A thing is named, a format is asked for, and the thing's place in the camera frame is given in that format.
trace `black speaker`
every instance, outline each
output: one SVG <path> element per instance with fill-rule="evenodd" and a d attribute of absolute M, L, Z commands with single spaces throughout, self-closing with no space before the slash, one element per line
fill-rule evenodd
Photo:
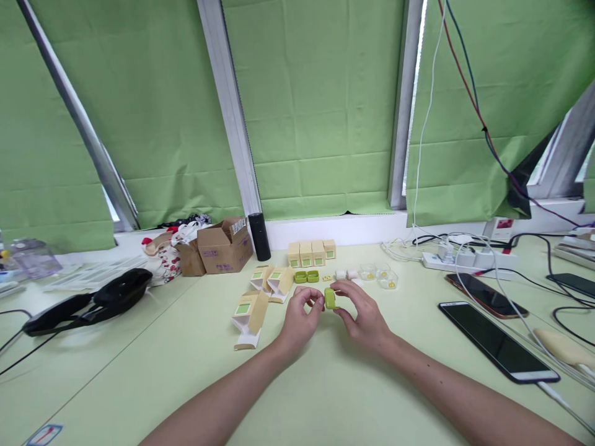
<path fill-rule="evenodd" d="M 271 248 L 268 246 L 267 227 L 265 226 L 265 216 L 262 212 L 250 214 L 248 216 L 250 230 L 254 239 L 254 249 L 258 261 L 265 261 L 271 258 Z"/>

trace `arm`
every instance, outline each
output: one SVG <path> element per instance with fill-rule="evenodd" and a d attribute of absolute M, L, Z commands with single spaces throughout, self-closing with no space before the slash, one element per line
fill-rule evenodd
<path fill-rule="evenodd" d="M 349 297 L 358 311 L 354 320 L 346 310 L 334 310 L 343 318 L 349 337 L 404 375 L 471 444 L 582 444 L 515 401 L 433 360 L 391 333 L 376 302 L 357 285 L 338 281 L 331 287 L 338 295 Z"/>
<path fill-rule="evenodd" d="M 312 307 L 308 314 L 304 311 L 306 303 Z M 139 446 L 225 444 L 262 392 L 310 340 L 323 306 L 320 291 L 297 287 L 288 302 L 281 333 L 274 342 L 188 400 Z"/>

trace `smartphone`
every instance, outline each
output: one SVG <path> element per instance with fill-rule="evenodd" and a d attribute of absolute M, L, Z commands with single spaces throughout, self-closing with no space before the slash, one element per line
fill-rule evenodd
<path fill-rule="evenodd" d="M 517 384 L 557 382 L 560 376 L 468 302 L 438 307 L 496 367 Z"/>
<path fill-rule="evenodd" d="M 583 279 L 582 277 L 575 276 L 574 274 L 570 273 L 550 274 L 545 278 L 550 279 L 553 282 L 560 282 L 565 287 L 581 292 L 584 295 L 595 299 L 595 282 L 591 282 L 590 280 Z"/>
<path fill-rule="evenodd" d="M 510 302 L 508 302 L 506 296 L 503 296 L 498 291 L 494 290 L 494 288 L 487 286 L 485 283 L 471 274 L 459 274 L 459 276 L 461 277 L 465 288 L 467 288 L 469 291 L 469 294 L 471 294 L 475 301 L 487 311 L 489 311 L 492 315 L 499 319 L 512 319 L 519 316 L 516 311 L 514 311 L 514 308 Z M 461 286 L 459 278 L 456 274 L 448 274 L 446 276 L 446 280 L 456 286 L 462 292 L 465 292 L 465 289 Z M 522 306 L 516 302 L 514 304 L 519 309 L 519 312 L 523 317 L 527 317 L 529 315 L 529 312 Z"/>

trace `green label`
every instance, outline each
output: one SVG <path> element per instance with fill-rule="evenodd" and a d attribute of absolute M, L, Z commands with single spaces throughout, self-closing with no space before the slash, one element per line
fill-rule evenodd
<path fill-rule="evenodd" d="M 242 304 L 237 308 L 236 314 L 246 314 L 249 310 L 250 304 Z"/>

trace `small cardboard box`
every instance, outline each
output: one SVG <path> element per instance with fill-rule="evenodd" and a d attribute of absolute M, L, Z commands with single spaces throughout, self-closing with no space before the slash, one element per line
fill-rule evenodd
<path fill-rule="evenodd" d="M 273 265 L 263 265 L 257 268 L 254 268 L 254 272 L 252 273 L 252 278 L 250 279 L 250 283 L 254 288 L 257 290 L 262 290 L 267 295 L 271 295 L 271 286 L 268 284 L 267 280 L 271 276 L 271 273 L 275 267 Z"/>
<path fill-rule="evenodd" d="M 301 268 L 302 263 L 299 260 L 299 243 L 293 242 L 287 248 L 287 261 L 292 268 Z"/>
<path fill-rule="evenodd" d="M 273 290 L 269 302 L 278 302 L 282 304 L 287 299 L 289 290 L 293 286 L 294 271 L 292 267 L 275 268 L 268 278 L 268 284 Z"/>
<path fill-rule="evenodd" d="M 299 260 L 302 268 L 308 268 L 314 265 L 312 257 L 312 244 L 310 242 L 301 242 L 299 244 Z"/>
<path fill-rule="evenodd" d="M 237 273 L 254 252 L 243 217 L 230 217 L 198 231 L 196 243 L 208 274 Z"/>
<path fill-rule="evenodd" d="M 324 244 L 322 240 L 314 240 L 312 242 L 312 257 L 314 259 L 314 266 L 324 266 L 326 262 L 324 258 L 326 257 L 326 253 L 324 250 Z"/>
<path fill-rule="evenodd" d="M 337 258 L 337 246 L 334 240 L 323 240 L 324 251 L 326 252 L 326 259 Z"/>
<path fill-rule="evenodd" d="M 200 258 L 196 240 L 192 240 L 188 245 L 178 243 L 175 248 L 180 252 L 182 276 L 198 277 L 206 274 L 205 264 Z"/>
<path fill-rule="evenodd" d="M 231 317 L 231 322 L 240 330 L 235 350 L 256 348 L 267 307 L 268 296 L 262 290 L 244 293 Z"/>

